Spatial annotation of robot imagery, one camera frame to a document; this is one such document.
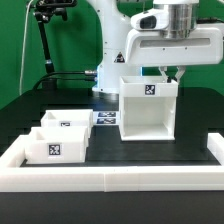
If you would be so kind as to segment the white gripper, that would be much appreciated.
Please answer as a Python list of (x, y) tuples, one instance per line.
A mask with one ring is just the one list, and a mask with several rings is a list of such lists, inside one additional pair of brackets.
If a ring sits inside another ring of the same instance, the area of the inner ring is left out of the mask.
[(188, 65), (218, 64), (223, 58), (223, 34), (218, 28), (198, 27), (185, 39), (166, 39), (156, 31), (132, 29), (127, 36), (125, 59), (129, 65), (159, 67), (167, 82), (166, 66), (178, 66), (179, 82)]

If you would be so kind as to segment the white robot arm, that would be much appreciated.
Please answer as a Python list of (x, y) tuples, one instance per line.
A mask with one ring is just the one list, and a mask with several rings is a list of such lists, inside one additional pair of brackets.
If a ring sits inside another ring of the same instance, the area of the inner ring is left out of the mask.
[(87, 0), (98, 14), (103, 59), (97, 67), (99, 94), (117, 94), (122, 76), (139, 76), (143, 67), (161, 72), (176, 66), (217, 64), (223, 58), (224, 24), (199, 20), (199, 0), (153, 0), (153, 7), (128, 17), (119, 3), (146, 0)]

